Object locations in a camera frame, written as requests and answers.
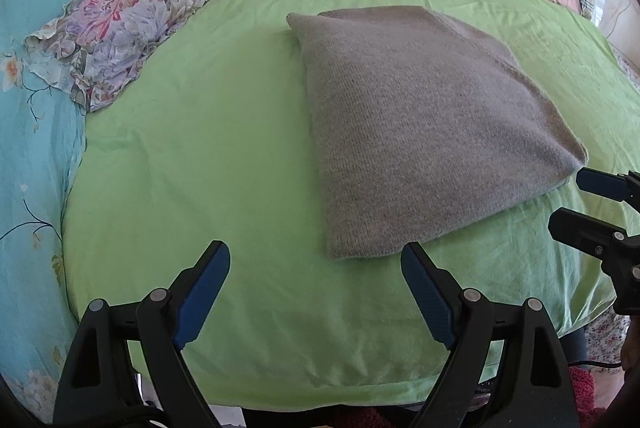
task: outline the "plaid heart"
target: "plaid heart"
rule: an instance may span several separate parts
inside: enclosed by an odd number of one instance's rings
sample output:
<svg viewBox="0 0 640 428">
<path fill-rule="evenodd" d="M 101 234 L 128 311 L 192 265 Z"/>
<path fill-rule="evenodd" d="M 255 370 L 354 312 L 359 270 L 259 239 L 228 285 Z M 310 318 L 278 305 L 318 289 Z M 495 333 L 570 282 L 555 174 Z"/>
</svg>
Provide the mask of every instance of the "plaid heart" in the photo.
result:
<svg viewBox="0 0 640 428">
<path fill-rule="evenodd" d="M 580 0 L 580 8 L 582 12 L 580 13 L 584 18 L 588 18 L 591 20 L 593 17 L 593 11 L 595 9 L 595 0 Z"/>
</svg>

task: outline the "green fabric surface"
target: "green fabric surface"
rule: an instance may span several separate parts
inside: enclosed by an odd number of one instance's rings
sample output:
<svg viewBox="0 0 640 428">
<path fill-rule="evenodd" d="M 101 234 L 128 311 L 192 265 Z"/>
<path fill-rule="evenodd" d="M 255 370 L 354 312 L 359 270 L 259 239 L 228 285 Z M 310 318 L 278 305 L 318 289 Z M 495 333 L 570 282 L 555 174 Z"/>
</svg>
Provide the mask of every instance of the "green fabric surface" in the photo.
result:
<svg viewBox="0 0 640 428">
<path fill-rule="evenodd" d="M 231 270 L 184 355 L 210 403 L 271 410 L 423 400 L 446 360 L 399 257 L 324 254 L 318 163 L 290 12 L 417 4 L 496 36 L 548 93 L 589 166 L 640 167 L 640 95 L 586 19 L 544 0 L 212 0 L 159 47 L 140 78 L 89 115 L 65 216 L 76 313 L 103 297 L 141 299 L 192 265 L 212 239 Z M 426 245 L 463 287 L 536 296 L 564 334 L 614 299 L 599 263 L 556 244 L 566 206 L 639 233 L 624 204 L 570 182 Z M 134 364 L 143 367 L 139 347 Z M 495 372 L 494 347 L 485 374 Z"/>
</svg>

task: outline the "blue bedsheet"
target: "blue bedsheet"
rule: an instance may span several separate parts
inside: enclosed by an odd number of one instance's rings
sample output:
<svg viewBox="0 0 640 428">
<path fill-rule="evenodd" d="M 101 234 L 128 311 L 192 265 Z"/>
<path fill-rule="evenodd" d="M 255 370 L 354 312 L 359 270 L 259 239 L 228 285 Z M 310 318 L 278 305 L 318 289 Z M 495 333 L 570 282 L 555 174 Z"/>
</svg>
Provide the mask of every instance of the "blue bedsheet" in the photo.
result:
<svg viewBox="0 0 640 428">
<path fill-rule="evenodd" d="M 22 65 L 22 41 L 69 1 L 0 0 L 0 372 L 45 422 L 77 325 L 61 223 L 84 151 L 84 116 Z"/>
</svg>

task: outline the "floral pillowcase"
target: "floral pillowcase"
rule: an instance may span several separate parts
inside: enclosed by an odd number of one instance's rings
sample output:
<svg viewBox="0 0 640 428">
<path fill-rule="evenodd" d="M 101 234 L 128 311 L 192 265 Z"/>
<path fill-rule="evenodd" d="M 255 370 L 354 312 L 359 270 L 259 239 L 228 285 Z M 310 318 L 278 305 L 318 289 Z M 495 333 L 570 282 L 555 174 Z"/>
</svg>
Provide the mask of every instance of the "floral pillowcase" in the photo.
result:
<svg viewBox="0 0 640 428">
<path fill-rule="evenodd" d="M 25 39 L 29 70 L 88 111 L 113 103 L 207 0 L 72 0 Z"/>
</svg>

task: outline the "silver bolt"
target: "silver bolt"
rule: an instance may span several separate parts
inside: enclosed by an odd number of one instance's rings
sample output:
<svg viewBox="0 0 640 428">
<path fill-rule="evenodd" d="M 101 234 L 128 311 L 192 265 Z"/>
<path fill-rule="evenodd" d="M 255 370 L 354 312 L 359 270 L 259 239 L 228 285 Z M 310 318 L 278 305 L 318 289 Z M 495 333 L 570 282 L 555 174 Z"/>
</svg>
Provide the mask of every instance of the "silver bolt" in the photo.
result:
<svg viewBox="0 0 640 428">
<path fill-rule="evenodd" d="M 154 302 L 161 302 L 166 298 L 166 289 L 163 287 L 158 287 L 158 289 L 154 289 L 149 294 L 149 298 Z"/>
<path fill-rule="evenodd" d="M 527 305 L 531 307 L 534 311 L 542 310 L 542 302 L 537 298 L 529 298 L 527 300 Z"/>
<path fill-rule="evenodd" d="M 469 302 L 477 302 L 482 297 L 478 289 L 473 289 L 471 287 L 469 289 L 465 289 L 463 296 L 469 300 Z"/>
<path fill-rule="evenodd" d="M 95 300 L 91 300 L 91 302 L 89 303 L 89 310 L 90 311 L 99 311 L 100 309 L 102 309 L 102 306 L 104 305 L 104 300 L 102 298 L 96 298 Z"/>
</svg>

